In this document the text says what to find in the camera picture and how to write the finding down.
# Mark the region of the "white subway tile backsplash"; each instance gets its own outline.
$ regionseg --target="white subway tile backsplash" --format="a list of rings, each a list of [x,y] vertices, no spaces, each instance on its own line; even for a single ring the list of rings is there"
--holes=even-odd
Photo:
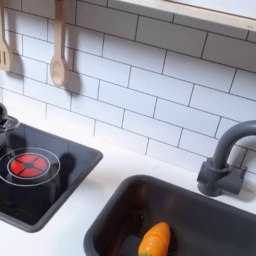
[[[54,54],[54,45],[42,40],[23,36],[23,55],[31,59],[50,63]],[[73,50],[65,48],[65,57],[68,63],[68,69],[73,69]]]
[[[3,104],[8,110],[24,116],[45,119],[46,104],[21,94],[3,89]]]
[[[0,71],[0,86],[13,92],[23,94],[23,77]]]
[[[54,22],[48,22],[48,41],[54,43]],[[65,45],[79,51],[101,55],[103,34],[67,24]]]
[[[13,54],[11,71],[15,74],[46,82],[47,64]]]
[[[156,104],[155,97],[102,81],[99,100],[151,117]]]
[[[47,40],[47,19],[35,15],[6,9],[5,29],[22,35]]]
[[[160,11],[157,9],[152,9],[140,5],[135,5],[127,2],[122,2],[119,0],[109,0],[108,6],[114,9],[118,10],[124,10],[126,12],[136,13],[140,14],[142,16],[148,16],[159,20],[165,20],[172,22],[173,20],[173,14],[169,12]]]
[[[165,50],[106,35],[103,56],[129,65],[162,72]]]
[[[214,138],[183,130],[179,147],[205,157],[212,157],[217,144],[218,140]],[[228,163],[233,166],[240,167],[245,151],[246,150],[244,148],[234,146],[230,153]]]
[[[129,88],[187,105],[193,84],[133,67]]]
[[[209,33],[203,58],[256,71],[256,44]]]
[[[6,41],[13,53],[22,55],[22,35],[5,31]]]
[[[75,24],[76,0],[68,1],[67,10],[67,22]],[[55,18],[55,4],[53,0],[22,0],[22,11],[50,19]]]
[[[256,32],[251,31],[247,40],[256,43]]]
[[[256,100],[256,74],[238,70],[230,92]]]
[[[69,92],[28,78],[24,79],[24,95],[70,109],[71,94]]]
[[[69,71],[68,82],[65,86],[61,88],[66,89],[70,92],[97,99],[99,83],[100,82],[98,79]],[[48,84],[53,85],[50,68],[48,68]]]
[[[195,86],[190,105],[240,122],[256,119],[256,112],[251,111],[256,102],[201,86]]]
[[[246,166],[250,172],[256,174],[256,152],[248,150],[244,161],[243,166]]]
[[[202,30],[214,32],[217,34],[236,37],[239,39],[246,39],[248,33],[247,30],[245,29],[229,27],[219,23],[209,22],[206,20],[199,20],[178,14],[175,15],[173,22],[188,27],[199,28]]]
[[[221,136],[228,129],[230,129],[232,126],[234,126],[236,124],[238,124],[238,122],[228,120],[226,118],[221,118],[220,125],[219,125],[219,128],[218,128],[218,132],[216,134],[216,138],[220,139]],[[236,144],[239,145],[239,146],[249,148],[249,149],[252,149],[252,150],[256,151],[256,136],[245,137],[245,138],[239,140]]]
[[[95,121],[73,112],[47,105],[47,120],[62,125],[63,129],[93,136]]]
[[[136,40],[176,52],[200,57],[206,32],[164,21],[140,17]]]
[[[155,118],[209,136],[214,136],[220,120],[218,116],[161,99],[157,101]]]
[[[81,0],[83,2],[107,6],[108,0]]]
[[[112,60],[75,51],[75,71],[111,83],[128,86],[130,67]]]
[[[143,136],[98,121],[95,137],[140,154],[145,154],[148,143],[148,139]]]
[[[11,9],[21,10],[21,0],[5,0],[4,6]]]
[[[134,14],[77,2],[76,24],[81,27],[134,39],[137,19]]]
[[[123,128],[174,146],[178,145],[181,134],[181,128],[177,126],[130,111],[125,111]]]
[[[168,52],[164,74],[228,92],[235,69],[175,52]]]
[[[203,156],[154,140],[149,140],[147,155],[196,173],[199,172],[203,161],[206,160]]]
[[[72,95],[71,111],[121,127],[124,110],[109,104]]]

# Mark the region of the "wooden spoon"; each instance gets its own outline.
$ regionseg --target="wooden spoon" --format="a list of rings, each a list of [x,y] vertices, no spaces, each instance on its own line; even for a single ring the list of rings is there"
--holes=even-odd
[[[67,62],[64,56],[67,1],[55,0],[55,46],[50,71],[52,81],[57,87],[65,85],[68,77]]]

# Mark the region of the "black sink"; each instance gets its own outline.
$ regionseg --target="black sink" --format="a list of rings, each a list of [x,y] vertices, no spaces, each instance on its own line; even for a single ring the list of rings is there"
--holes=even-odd
[[[148,176],[119,186],[85,236],[86,255],[136,256],[162,221],[172,229],[168,256],[256,255],[256,215]]]

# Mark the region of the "black stovetop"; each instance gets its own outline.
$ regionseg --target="black stovetop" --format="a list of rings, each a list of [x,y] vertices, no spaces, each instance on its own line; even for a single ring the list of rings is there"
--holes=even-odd
[[[39,231],[102,159],[92,148],[21,125],[0,152],[0,220]]]

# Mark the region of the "orange carrot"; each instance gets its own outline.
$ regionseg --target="orange carrot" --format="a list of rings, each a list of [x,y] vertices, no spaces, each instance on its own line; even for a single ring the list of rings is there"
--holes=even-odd
[[[170,227],[161,222],[152,227],[143,237],[139,256],[166,256],[171,239]]]

